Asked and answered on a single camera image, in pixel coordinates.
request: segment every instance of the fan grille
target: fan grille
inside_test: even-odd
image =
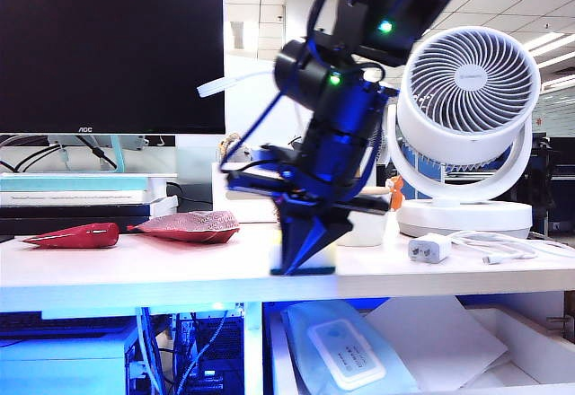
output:
[[[532,73],[512,38],[468,29],[439,36],[420,51],[409,84],[431,121],[474,134],[505,127],[530,108]]]

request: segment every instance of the fan base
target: fan base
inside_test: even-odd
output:
[[[484,201],[438,205],[432,199],[403,202],[397,211],[399,230],[409,236],[447,235],[457,231],[505,233],[526,238],[532,225],[531,206],[516,202]]]

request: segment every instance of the plastic bag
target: plastic bag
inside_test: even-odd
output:
[[[291,305],[283,319],[297,370],[312,395],[419,391],[393,348],[345,301]]]
[[[240,230],[240,224],[229,211],[192,211],[152,218],[128,229],[159,238],[214,244],[227,242]]]

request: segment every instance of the green led light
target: green led light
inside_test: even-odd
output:
[[[389,33],[394,29],[394,25],[391,24],[389,21],[381,21],[379,27],[377,27],[382,33]]]
[[[330,84],[331,85],[339,85],[341,82],[341,78],[339,74],[330,75]]]

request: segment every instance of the keyboard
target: keyboard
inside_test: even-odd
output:
[[[42,319],[40,312],[0,313],[0,339],[101,337],[121,332],[134,317]]]

